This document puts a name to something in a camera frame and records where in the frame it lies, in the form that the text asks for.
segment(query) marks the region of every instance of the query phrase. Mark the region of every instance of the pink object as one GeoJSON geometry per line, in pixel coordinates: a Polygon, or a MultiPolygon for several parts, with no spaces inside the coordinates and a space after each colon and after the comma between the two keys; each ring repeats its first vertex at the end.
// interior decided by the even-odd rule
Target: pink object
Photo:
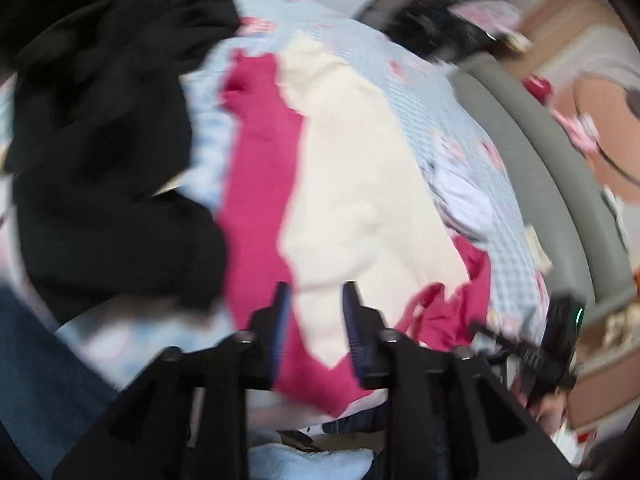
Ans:
{"type": "Polygon", "coordinates": [[[275,22],[256,18],[255,16],[243,16],[242,27],[238,31],[238,36],[257,36],[259,34],[272,34],[278,26],[275,22]]]}
{"type": "MultiPolygon", "coordinates": [[[[455,237],[454,244],[466,266],[469,281],[448,301],[444,298],[443,284],[428,285],[412,299],[395,327],[412,339],[442,351],[471,343],[473,335],[468,326],[473,320],[486,322],[491,290],[488,254],[462,236],[455,237]]],[[[371,393],[360,388],[351,367],[351,355],[345,356],[333,369],[311,358],[296,323],[289,325],[277,386],[296,400],[336,417],[352,402],[371,393]]]]}
{"type": "Polygon", "coordinates": [[[226,297],[239,328],[271,304],[277,282],[292,280],[276,241],[296,176],[302,117],[284,104],[275,77],[273,54],[236,52],[222,91],[242,123],[218,217],[229,246],[226,297]]]}
{"type": "MultiPolygon", "coordinates": [[[[218,217],[229,246],[226,298],[240,328],[247,326],[255,310],[271,303],[277,282],[295,287],[289,267],[278,253],[277,240],[296,176],[303,119],[286,106],[275,77],[276,59],[272,54],[252,58],[239,52],[222,92],[226,106],[241,121],[218,217]]],[[[444,299],[442,284],[428,286],[407,307],[398,327],[441,350],[471,341],[468,324],[476,318],[486,320],[489,301],[488,255],[462,237],[454,243],[470,281],[449,301],[444,299]],[[415,316],[418,305],[421,311],[415,316]]],[[[287,326],[276,389],[334,417],[371,394],[360,388],[349,355],[334,368],[309,355],[295,306],[287,326]]]]}
{"type": "Polygon", "coordinates": [[[551,116],[564,128],[571,143],[583,153],[598,153],[598,129],[590,115],[565,117],[556,110],[551,116]]]}
{"type": "Polygon", "coordinates": [[[449,12],[493,37],[516,30],[522,20],[518,7],[504,0],[469,0],[450,6],[449,12]]]}
{"type": "Polygon", "coordinates": [[[486,154],[489,161],[493,165],[496,170],[504,171],[504,162],[500,157],[500,153],[498,153],[498,149],[494,146],[492,142],[487,142],[486,140],[478,140],[478,145],[482,152],[486,154]]]}
{"type": "Polygon", "coordinates": [[[533,95],[542,105],[546,104],[554,92],[551,83],[547,79],[537,75],[526,76],[526,78],[522,80],[522,84],[524,88],[527,89],[527,92],[533,95]]]}
{"type": "Polygon", "coordinates": [[[469,281],[449,301],[444,298],[444,285],[428,285],[411,300],[396,327],[434,350],[468,345],[473,339],[469,324],[474,320],[486,323],[491,291],[489,255],[462,236],[456,236],[453,243],[465,263],[469,281]]]}

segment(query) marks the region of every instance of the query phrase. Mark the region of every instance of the red object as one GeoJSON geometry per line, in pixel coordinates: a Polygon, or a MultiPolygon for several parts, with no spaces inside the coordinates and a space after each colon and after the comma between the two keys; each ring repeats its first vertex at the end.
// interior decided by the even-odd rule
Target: red object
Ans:
{"type": "Polygon", "coordinates": [[[537,75],[528,75],[522,80],[522,84],[527,91],[537,99],[540,104],[544,105],[554,92],[551,83],[543,77],[537,75]]]}
{"type": "Polygon", "coordinates": [[[596,437],[597,433],[598,433],[598,430],[593,429],[593,430],[586,431],[585,433],[579,434],[578,435],[578,444],[585,444],[587,442],[590,442],[591,440],[593,440],[596,437]]]}
{"type": "Polygon", "coordinates": [[[465,263],[469,281],[459,286],[449,301],[444,298],[442,283],[428,285],[410,301],[396,327],[429,348],[444,352],[471,343],[473,334],[468,327],[473,321],[486,323],[491,290],[489,255],[462,236],[456,236],[453,243],[465,263]]]}
{"type": "Polygon", "coordinates": [[[236,52],[222,91],[225,107],[241,121],[218,216],[229,250],[225,292],[239,328],[271,304],[278,282],[292,283],[276,244],[296,178],[302,116],[280,97],[276,70],[273,54],[236,52]]]}

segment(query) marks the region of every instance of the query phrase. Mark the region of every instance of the pink clothing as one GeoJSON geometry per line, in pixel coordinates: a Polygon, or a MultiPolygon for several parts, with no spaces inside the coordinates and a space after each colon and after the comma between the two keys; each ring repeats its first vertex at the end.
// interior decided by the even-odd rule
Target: pink clothing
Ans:
{"type": "Polygon", "coordinates": [[[466,265],[469,281],[449,301],[444,299],[441,283],[428,285],[411,300],[396,327],[434,350],[469,345],[473,339],[468,330],[471,322],[486,323],[491,291],[489,255],[462,236],[455,237],[453,243],[466,265]]]}
{"type": "Polygon", "coordinates": [[[598,129],[590,115],[565,117],[557,110],[551,110],[551,116],[564,128],[572,145],[582,153],[598,152],[598,129]]]}
{"type": "MultiPolygon", "coordinates": [[[[226,298],[237,327],[247,326],[251,314],[271,303],[277,282],[296,286],[278,252],[278,234],[296,177],[302,117],[286,106],[276,85],[276,58],[267,54],[236,54],[236,65],[223,89],[226,106],[238,115],[241,131],[231,164],[228,188],[218,217],[229,246],[226,298]]],[[[490,263],[487,254],[464,238],[454,241],[471,280],[450,301],[444,286],[423,290],[407,307],[398,328],[432,348],[448,350],[470,342],[466,327],[472,319],[486,319],[490,263]],[[415,317],[420,304],[424,309],[415,317]]],[[[289,319],[276,389],[335,417],[362,390],[350,356],[335,367],[311,357],[296,320],[289,319]]]]}
{"type": "Polygon", "coordinates": [[[237,327],[269,306],[278,282],[292,283],[276,250],[296,176],[302,117],[284,104],[273,54],[236,53],[222,98],[241,121],[218,222],[229,247],[225,293],[237,327]]]}

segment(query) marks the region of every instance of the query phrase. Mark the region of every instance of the metal screw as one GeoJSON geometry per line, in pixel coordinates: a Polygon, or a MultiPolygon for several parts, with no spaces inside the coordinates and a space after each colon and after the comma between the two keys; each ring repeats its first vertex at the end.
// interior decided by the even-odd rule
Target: metal screw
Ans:
{"type": "Polygon", "coordinates": [[[249,344],[255,341],[255,334],[250,330],[240,330],[234,334],[236,341],[242,344],[249,344]]]}
{"type": "Polygon", "coordinates": [[[385,328],[384,330],[380,331],[380,340],[383,343],[397,343],[399,339],[399,333],[392,328],[385,328]]]}

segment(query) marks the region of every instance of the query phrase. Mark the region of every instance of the laundry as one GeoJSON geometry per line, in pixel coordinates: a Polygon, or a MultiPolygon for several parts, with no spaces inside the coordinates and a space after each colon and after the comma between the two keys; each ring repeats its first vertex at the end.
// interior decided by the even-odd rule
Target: laundry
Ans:
{"type": "Polygon", "coordinates": [[[562,126],[572,145],[581,153],[597,153],[600,133],[590,115],[565,117],[557,110],[550,111],[551,116],[562,126]]]}
{"type": "Polygon", "coordinates": [[[433,164],[429,184],[443,221],[470,240],[486,241],[494,223],[494,206],[476,183],[459,144],[432,128],[433,164]]]}
{"type": "Polygon", "coordinates": [[[253,480],[360,480],[369,471],[370,449],[303,452],[282,444],[252,447],[248,452],[253,480]]]}
{"type": "Polygon", "coordinates": [[[277,239],[298,163],[303,118],[284,104],[273,54],[236,53],[222,92],[242,123],[218,216],[229,244],[225,293],[236,326],[271,304],[278,282],[291,283],[277,239]]]}
{"type": "Polygon", "coordinates": [[[234,35],[233,1],[2,1],[18,72],[5,169],[39,295],[60,323],[121,292],[210,306],[222,232],[202,206],[155,193],[190,160],[178,75],[234,35]]]}
{"type": "Polygon", "coordinates": [[[462,236],[454,238],[469,273],[469,281],[447,299],[442,283],[432,283],[407,305],[396,328],[433,350],[449,352],[471,344],[473,321],[484,324],[491,289],[491,261],[484,251],[462,236]]]}
{"type": "Polygon", "coordinates": [[[538,239],[538,234],[536,233],[533,225],[525,225],[524,236],[527,240],[527,245],[529,245],[529,251],[531,252],[531,257],[533,258],[536,267],[540,272],[542,272],[542,274],[548,274],[551,269],[554,268],[554,264],[542,248],[540,240],[538,239]]]}
{"type": "Polygon", "coordinates": [[[116,397],[6,286],[0,286],[0,392],[0,424],[45,480],[116,397]]]}
{"type": "Polygon", "coordinates": [[[344,282],[394,326],[424,286],[448,297],[468,275],[382,92],[305,34],[277,57],[285,100],[305,117],[279,248],[305,347],[333,368],[348,352],[344,282]]]}

